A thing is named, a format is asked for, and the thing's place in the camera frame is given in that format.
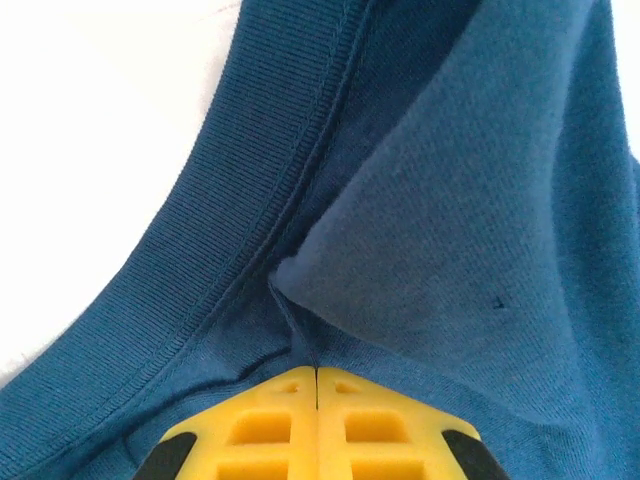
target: white background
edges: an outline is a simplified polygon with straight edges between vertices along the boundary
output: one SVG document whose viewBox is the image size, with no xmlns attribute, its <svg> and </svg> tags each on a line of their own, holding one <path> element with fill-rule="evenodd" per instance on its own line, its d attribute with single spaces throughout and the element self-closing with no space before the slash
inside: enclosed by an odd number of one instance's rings
<svg viewBox="0 0 640 480">
<path fill-rule="evenodd" d="M 55 3 L 56 11 L 0 4 L 0 386 L 86 308 L 162 205 L 239 8 L 238 0 Z M 640 5 L 614 8 L 638 156 Z"/>
</svg>

